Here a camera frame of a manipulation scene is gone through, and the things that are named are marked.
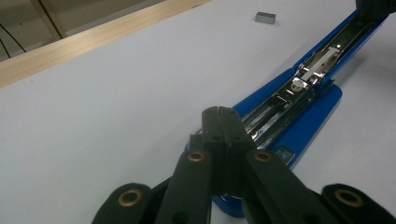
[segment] white table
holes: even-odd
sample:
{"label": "white table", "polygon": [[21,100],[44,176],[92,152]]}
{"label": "white table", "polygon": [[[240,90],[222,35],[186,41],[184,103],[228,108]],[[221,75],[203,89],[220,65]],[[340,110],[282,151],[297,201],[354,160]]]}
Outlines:
{"label": "white table", "polygon": [[[0,89],[0,223],[90,223],[117,187],[156,186],[202,110],[244,99],[354,7],[214,0]],[[294,169],[315,191],[348,184],[394,216],[395,22],[339,72],[343,99]],[[246,223],[213,210],[212,223]]]}

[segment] black plastic part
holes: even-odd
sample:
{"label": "black plastic part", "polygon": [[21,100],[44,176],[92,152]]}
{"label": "black plastic part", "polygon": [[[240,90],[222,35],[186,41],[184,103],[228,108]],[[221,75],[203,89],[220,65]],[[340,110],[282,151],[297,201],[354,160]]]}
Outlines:
{"label": "black plastic part", "polygon": [[256,149],[239,115],[231,108],[210,107],[202,113],[203,147],[213,156],[213,195],[242,197],[243,159]]}
{"label": "black plastic part", "polygon": [[114,190],[97,212],[93,224],[143,224],[151,189],[141,184],[127,184]]}
{"label": "black plastic part", "polygon": [[204,150],[181,154],[170,180],[156,224],[205,224],[210,222],[212,158]]}
{"label": "black plastic part", "polygon": [[335,184],[322,191],[322,201],[341,223],[395,224],[396,219],[358,189]]}
{"label": "black plastic part", "polygon": [[255,150],[246,158],[245,176],[270,223],[338,223],[318,197],[275,154]]}
{"label": "black plastic part", "polygon": [[358,17],[375,21],[396,11],[396,0],[356,0]]}

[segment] wooden edge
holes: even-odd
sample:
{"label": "wooden edge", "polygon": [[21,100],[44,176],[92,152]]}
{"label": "wooden edge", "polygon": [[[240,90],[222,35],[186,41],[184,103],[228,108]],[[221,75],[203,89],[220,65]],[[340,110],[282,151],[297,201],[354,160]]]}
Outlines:
{"label": "wooden edge", "polygon": [[0,62],[0,88],[210,0],[166,0]]}

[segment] staple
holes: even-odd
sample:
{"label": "staple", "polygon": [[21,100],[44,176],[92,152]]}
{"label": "staple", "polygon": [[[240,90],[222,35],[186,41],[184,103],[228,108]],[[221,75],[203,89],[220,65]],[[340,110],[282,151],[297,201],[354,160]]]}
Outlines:
{"label": "staple", "polygon": [[257,12],[254,21],[274,24],[275,23],[276,14],[266,13],[266,12]]}

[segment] wooden board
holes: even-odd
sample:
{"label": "wooden board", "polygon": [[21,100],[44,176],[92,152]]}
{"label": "wooden board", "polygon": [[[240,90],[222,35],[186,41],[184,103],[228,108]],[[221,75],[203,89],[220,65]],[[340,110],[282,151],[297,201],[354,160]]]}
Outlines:
{"label": "wooden board", "polygon": [[0,87],[70,60],[115,39],[175,16],[209,0],[167,0],[130,15],[0,62]]}

